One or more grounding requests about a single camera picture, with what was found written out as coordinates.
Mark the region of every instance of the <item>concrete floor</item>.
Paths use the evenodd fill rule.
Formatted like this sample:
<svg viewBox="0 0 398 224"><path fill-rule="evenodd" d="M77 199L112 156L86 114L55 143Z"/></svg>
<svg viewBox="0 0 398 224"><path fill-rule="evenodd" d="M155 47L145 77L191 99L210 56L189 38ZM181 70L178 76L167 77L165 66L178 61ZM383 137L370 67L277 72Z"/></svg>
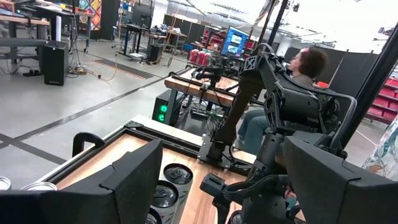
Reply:
<svg viewBox="0 0 398 224"><path fill-rule="evenodd" d="M88 54L79 52L81 64L104 78L112 77L112 68L93 60L116 61L113 44L92 41ZM119 55L118 63L154 75L146 80L118 72L108 82L87 74L68 78L64 86L50 86L44 84L43 76L23 77L28 68L20 68L13 75L0 69L0 175L11 179L13 189L20 189L71 158L76 133L86 131L105 137L136 115L151 117L156 96L166 90L163 78L186 65L185 58L178 55L166 67L170 56L165 54L158 65L149 66ZM38 63L24 60L20 65ZM0 68L7 73L6 61L0 61ZM9 65L9 70L14 69L15 65ZM346 148L348 161L361 166L384 128L363 121Z"/></svg>

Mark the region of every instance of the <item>black computer tower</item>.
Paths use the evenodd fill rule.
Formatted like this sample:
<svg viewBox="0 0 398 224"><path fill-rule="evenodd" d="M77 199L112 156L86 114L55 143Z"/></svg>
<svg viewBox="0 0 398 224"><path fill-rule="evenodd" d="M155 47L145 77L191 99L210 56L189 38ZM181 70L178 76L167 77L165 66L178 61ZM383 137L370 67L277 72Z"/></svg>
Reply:
<svg viewBox="0 0 398 224"><path fill-rule="evenodd" d="M156 97L154 112L152 113L152 119L161 123L164 123L166 119L166 112L171 110L168 108L168 103L170 99L171 90L166 90L162 94ZM170 126L174 126L178 121L178 117L180 115L181 103L183 100L183 94L178 93L175 99L174 108L172 110L172 116L170 118Z"/></svg>
<svg viewBox="0 0 398 224"><path fill-rule="evenodd" d="M162 56L164 44L152 44L150 47L150 54L148 57L148 61L157 64L160 62L160 58Z"/></svg>
<svg viewBox="0 0 398 224"><path fill-rule="evenodd" d="M41 69L45 84L63 86L68 72L68 44L50 40L44 45Z"/></svg>

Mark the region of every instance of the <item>colorful poster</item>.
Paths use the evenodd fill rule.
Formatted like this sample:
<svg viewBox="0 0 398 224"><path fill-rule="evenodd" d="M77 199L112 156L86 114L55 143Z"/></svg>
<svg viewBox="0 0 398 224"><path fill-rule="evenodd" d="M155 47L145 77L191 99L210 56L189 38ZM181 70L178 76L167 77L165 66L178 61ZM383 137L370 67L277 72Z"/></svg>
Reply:
<svg viewBox="0 0 398 224"><path fill-rule="evenodd" d="M102 0L80 0L79 7L82 9L86 9L90 13L93 14L91 18L91 30L100 30L101 29L101 5ZM79 21L82 24L87 24L87 17L80 16Z"/></svg>

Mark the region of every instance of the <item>blue jeans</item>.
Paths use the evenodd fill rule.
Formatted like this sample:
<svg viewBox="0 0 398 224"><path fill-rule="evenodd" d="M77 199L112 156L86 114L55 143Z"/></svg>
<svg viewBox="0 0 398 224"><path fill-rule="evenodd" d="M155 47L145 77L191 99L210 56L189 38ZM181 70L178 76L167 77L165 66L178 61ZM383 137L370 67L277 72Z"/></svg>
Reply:
<svg viewBox="0 0 398 224"><path fill-rule="evenodd" d="M244 140L244 150L253 155L260 151L264 130L269 127L266 113L263 109L252 110L246 113L238 135Z"/></svg>

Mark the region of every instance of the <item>black box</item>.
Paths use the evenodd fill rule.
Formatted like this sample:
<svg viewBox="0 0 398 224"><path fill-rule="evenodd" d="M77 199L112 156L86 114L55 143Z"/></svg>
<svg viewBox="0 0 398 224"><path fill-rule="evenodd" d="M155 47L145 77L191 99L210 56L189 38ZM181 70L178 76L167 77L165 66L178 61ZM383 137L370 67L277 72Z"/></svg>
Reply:
<svg viewBox="0 0 398 224"><path fill-rule="evenodd" d="M166 90L164 93L160 94L156 97L154 112L152 113L152 119L161 123L164 123L166 119L166 112L170 110L168 108L168 103L170 99L171 90ZM180 116L181 103L183 101L183 94L178 93L174 103L174 109L172 110L172 116L170 118L170 126L174 126L178 121L178 117Z"/></svg>
<svg viewBox="0 0 398 224"><path fill-rule="evenodd" d="M68 72L68 44L50 40L42 47L40 61L44 83L63 86Z"/></svg>

